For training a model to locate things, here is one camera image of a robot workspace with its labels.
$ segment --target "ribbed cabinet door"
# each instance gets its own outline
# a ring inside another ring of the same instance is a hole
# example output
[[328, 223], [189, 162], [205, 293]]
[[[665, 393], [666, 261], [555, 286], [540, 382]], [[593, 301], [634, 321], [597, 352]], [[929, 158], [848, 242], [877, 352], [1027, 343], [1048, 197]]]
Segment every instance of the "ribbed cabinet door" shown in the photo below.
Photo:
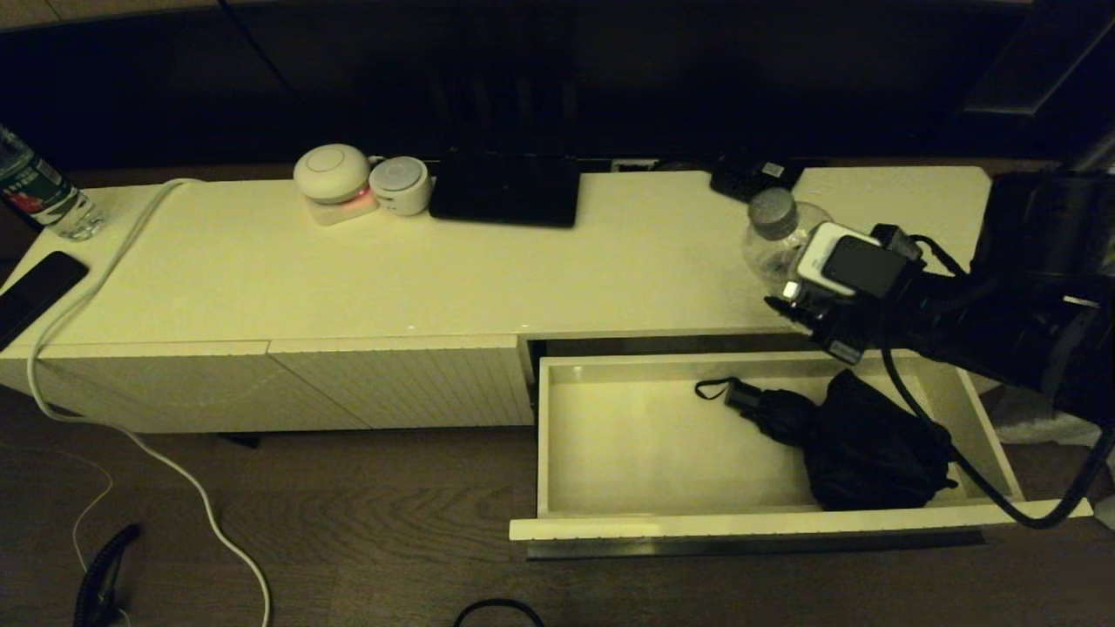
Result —
[[39, 367], [49, 402], [143, 433], [367, 428], [263, 341], [58, 346]]
[[534, 423], [515, 336], [273, 341], [269, 355], [372, 428]]

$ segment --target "green bottle label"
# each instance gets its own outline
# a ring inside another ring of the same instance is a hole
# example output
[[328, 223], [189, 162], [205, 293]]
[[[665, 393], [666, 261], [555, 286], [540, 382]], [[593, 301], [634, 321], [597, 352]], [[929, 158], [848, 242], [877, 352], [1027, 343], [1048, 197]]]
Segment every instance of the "green bottle label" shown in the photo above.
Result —
[[0, 197], [49, 226], [61, 220], [74, 203], [62, 203], [74, 184], [38, 156], [0, 179]]

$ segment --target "smartphone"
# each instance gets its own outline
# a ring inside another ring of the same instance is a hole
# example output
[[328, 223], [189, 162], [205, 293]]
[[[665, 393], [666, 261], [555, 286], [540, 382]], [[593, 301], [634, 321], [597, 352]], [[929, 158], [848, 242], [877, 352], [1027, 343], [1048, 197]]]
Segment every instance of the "smartphone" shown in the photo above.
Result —
[[0, 350], [88, 273], [84, 263], [55, 251], [0, 295]]

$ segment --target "open drawer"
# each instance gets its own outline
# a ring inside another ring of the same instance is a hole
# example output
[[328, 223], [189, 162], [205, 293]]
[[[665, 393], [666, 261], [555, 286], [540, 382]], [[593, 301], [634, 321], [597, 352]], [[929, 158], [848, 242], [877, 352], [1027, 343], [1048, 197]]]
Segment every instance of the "open drawer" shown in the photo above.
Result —
[[[1030, 515], [968, 375], [895, 351], [910, 392], [957, 446]], [[823, 353], [544, 358], [540, 373], [537, 519], [513, 520], [512, 540], [778, 537], [939, 530], [1011, 522], [971, 481], [925, 508], [826, 512], [809, 494], [802, 452], [767, 438], [700, 379], [736, 376], [822, 402], [845, 366]], [[904, 407], [869, 353], [856, 375]], [[1090, 515], [1082, 503], [1074, 515]]]

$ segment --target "black cord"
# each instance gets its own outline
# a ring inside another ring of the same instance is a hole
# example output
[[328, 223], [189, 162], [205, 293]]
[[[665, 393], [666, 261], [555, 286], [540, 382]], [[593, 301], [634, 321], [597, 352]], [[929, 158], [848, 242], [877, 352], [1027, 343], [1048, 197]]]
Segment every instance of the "black cord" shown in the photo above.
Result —
[[266, 51], [263, 50], [263, 47], [260, 46], [260, 44], [255, 40], [254, 37], [252, 37], [252, 32], [248, 30], [248, 27], [244, 26], [244, 22], [240, 21], [240, 16], [237, 16], [236, 11], [234, 11], [232, 7], [229, 6], [227, 0], [216, 0], [216, 3], [219, 7], [221, 7], [221, 10], [224, 12], [225, 17], [229, 18], [229, 21], [232, 22], [232, 26], [235, 27], [235, 29], [240, 32], [240, 36], [244, 38], [244, 41], [255, 52], [255, 56], [258, 56], [260, 60], [263, 61], [263, 65], [268, 67], [268, 70], [270, 70], [271, 74], [274, 75], [275, 80], [279, 81], [279, 85], [281, 85], [282, 88], [287, 90], [290, 97], [294, 98], [294, 100], [302, 106], [302, 108], [306, 110], [306, 113], [310, 116], [311, 119], [317, 122], [317, 117], [313, 115], [313, 109], [310, 108], [310, 105], [302, 98], [302, 95], [298, 93], [298, 89], [294, 89], [294, 86], [287, 81], [287, 77], [284, 77], [282, 73], [279, 71], [279, 66], [277, 66], [274, 61], [271, 60], [271, 57], [269, 57]]
[[[124, 559], [124, 549], [128, 543], [139, 537], [139, 525], [129, 524], [113, 537], [85, 572], [81, 586], [77, 592], [77, 604], [74, 608], [74, 627], [99, 627], [107, 625], [116, 610], [116, 575], [119, 572], [120, 560]], [[105, 579], [112, 571], [112, 579], [107, 588]], [[98, 602], [98, 596], [104, 588], [105, 601]]]
[[[914, 399], [913, 395], [906, 388], [905, 384], [902, 383], [902, 377], [899, 375], [898, 368], [894, 366], [894, 357], [891, 355], [891, 346], [889, 338], [889, 329], [886, 327], [886, 314], [884, 308], [880, 308], [880, 334], [879, 334], [879, 349], [883, 354], [883, 366], [886, 368], [886, 374], [891, 377], [891, 383], [894, 384], [894, 388], [898, 389], [899, 395], [902, 399], [906, 402], [910, 409], [921, 419], [934, 424], [933, 419], [929, 417], [925, 409], [922, 408], [918, 401]], [[957, 462], [964, 474], [967, 474], [980, 490], [983, 491], [991, 499], [996, 505], [999, 507], [1004, 512], [1007, 513], [1019, 524], [1028, 527], [1030, 529], [1050, 529], [1054, 528], [1065, 519], [1080, 504], [1084, 496], [1088, 492], [1088, 486], [1095, 481], [1099, 471], [1104, 467], [1104, 462], [1107, 456], [1111, 455], [1112, 451], [1115, 450], [1115, 422], [1107, 423], [1103, 427], [1099, 440], [1096, 442], [1095, 446], [1092, 447], [1092, 452], [1088, 453], [1087, 460], [1080, 466], [1080, 471], [1077, 473], [1076, 479], [1069, 485], [1065, 495], [1061, 498], [1057, 507], [1053, 509], [1051, 512], [1041, 518], [1031, 518], [1018, 508], [1014, 505], [1006, 496], [1002, 495], [991, 482], [989, 482], [983, 475], [979, 473], [978, 470], [968, 461], [967, 457], [956, 447], [952, 442], [949, 442], [949, 451], [952, 454], [952, 459]]]
[[951, 273], [952, 276], [954, 277], [968, 276], [968, 272], [964, 272], [964, 269], [961, 268], [959, 263], [957, 263], [957, 260], [952, 259], [951, 254], [944, 252], [944, 249], [941, 248], [941, 244], [933, 241], [933, 238], [927, 235], [910, 235], [910, 241], [915, 243], [921, 242], [928, 245], [929, 251], [933, 253], [933, 257], [935, 257], [941, 262], [941, 264], [944, 266], [944, 269], [948, 270], [949, 273]]
[[531, 619], [531, 623], [534, 624], [534, 627], [545, 627], [545, 625], [542, 624], [542, 619], [539, 618], [539, 615], [535, 614], [534, 610], [531, 609], [529, 605], [521, 601], [516, 601], [515, 599], [484, 599], [483, 601], [476, 601], [473, 605], [466, 607], [459, 615], [457, 615], [457, 619], [453, 623], [453, 627], [460, 627], [460, 625], [465, 621], [465, 617], [476, 611], [477, 609], [485, 607], [510, 607], [513, 609], [517, 609], [518, 611], [525, 614], [526, 617]]

